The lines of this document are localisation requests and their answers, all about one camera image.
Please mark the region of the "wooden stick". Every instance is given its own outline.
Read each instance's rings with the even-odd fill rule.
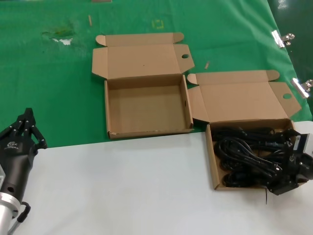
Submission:
[[[205,65],[204,69],[207,70],[207,68],[209,67],[209,65],[210,65],[210,61],[206,62],[206,65]]]
[[[90,26],[92,26],[91,16],[90,16],[90,15],[88,15],[88,18],[89,18],[89,24],[90,24]]]

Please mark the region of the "cardboard box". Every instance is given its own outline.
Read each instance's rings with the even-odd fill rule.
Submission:
[[[111,139],[192,131],[183,72],[194,66],[182,33],[97,36],[92,72],[105,78]]]
[[[188,90],[193,119],[209,123],[207,149],[214,189],[228,188],[214,154],[211,130],[241,127],[244,130],[271,127],[276,131],[293,128],[290,117],[301,109],[291,90],[274,70],[212,72],[190,74],[187,80],[199,85]]]

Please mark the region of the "binder clip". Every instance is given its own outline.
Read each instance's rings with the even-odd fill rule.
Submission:
[[[289,34],[281,37],[277,30],[274,30],[272,32],[272,36],[273,36],[276,44],[279,46],[279,48],[283,48],[285,46],[290,46],[291,45],[290,40],[294,39],[294,35],[292,33],[289,33]]]
[[[311,87],[313,87],[313,80],[308,80],[305,83],[300,84],[297,78],[293,78],[291,82],[303,98],[306,99],[310,96],[309,91],[311,90]]]

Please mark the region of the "power cord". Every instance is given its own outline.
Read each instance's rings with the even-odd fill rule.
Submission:
[[[275,132],[272,128],[221,128],[212,131],[216,141],[215,154],[221,159],[220,167],[230,171],[222,179],[227,187],[246,188],[268,185],[282,173],[285,146],[291,143],[290,129]]]

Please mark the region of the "cardboard box lid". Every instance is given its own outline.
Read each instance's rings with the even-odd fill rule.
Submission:
[[[106,79],[180,74],[194,66],[182,33],[99,35],[93,50],[92,72]]]
[[[284,119],[301,106],[275,70],[189,74],[193,119],[205,122]]]

